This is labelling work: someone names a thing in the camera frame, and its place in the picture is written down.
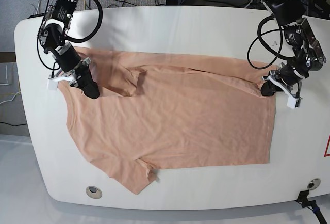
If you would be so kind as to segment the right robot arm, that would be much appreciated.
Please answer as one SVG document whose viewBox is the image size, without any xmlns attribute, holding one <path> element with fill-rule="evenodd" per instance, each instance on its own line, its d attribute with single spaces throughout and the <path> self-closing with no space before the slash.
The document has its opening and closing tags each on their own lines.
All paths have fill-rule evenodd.
<svg viewBox="0 0 330 224">
<path fill-rule="evenodd" d="M 53 4 L 47 5 L 37 34 L 37 47 L 41 46 L 45 54 L 51 53 L 55 60 L 54 64 L 58 65 L 57 68 L 48 66 L 46 68 L 52 70 L 53 73 L 56 70 L 62 73 L 61 76 L 51 74 L 51 81 L 67 81 L 69 86 L 82 90 L 87 97 L 97 99 L 100 92 L 89 69 L 91 60 L 82 59 L 72 43 L 84 43 L 97 34 L 102 24 L 103 10 L 100 2 L 94 0 L 98 9 L 96 27 L 84 38 L 70 37 L 67 33 L 78 1 L 55 0 Z"/>
</svg>

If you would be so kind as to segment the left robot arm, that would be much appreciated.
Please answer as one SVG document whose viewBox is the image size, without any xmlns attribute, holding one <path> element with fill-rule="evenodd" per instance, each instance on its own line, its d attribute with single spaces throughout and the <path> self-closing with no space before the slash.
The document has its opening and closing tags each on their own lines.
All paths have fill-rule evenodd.
<svg viewBox="0 0 330 224">
<path fill-rule="evenodd" d="M 284 92 L 293 106 L 298 107 L 301 97 L 302 80 L 309 77 L 311 71 L 320 70 L 326 63 L 326 57 L 319 41 L 304 16 L 310 10 L 319 17 L 329 19 L 329 3 L 326 0 L 260 0 L 270 15 L 260 21 L 257 28 L 256 40 L 275 59 L 283 62 L 270 70 L 262 79 L 261 95 L 271 97 L 277 92 Z M 270 20 L 278 24 L 280 43 L 292 47 L 294 56 L 281 54 L 272 49 L 263 39 L 263 26 Z"/>
</svg>

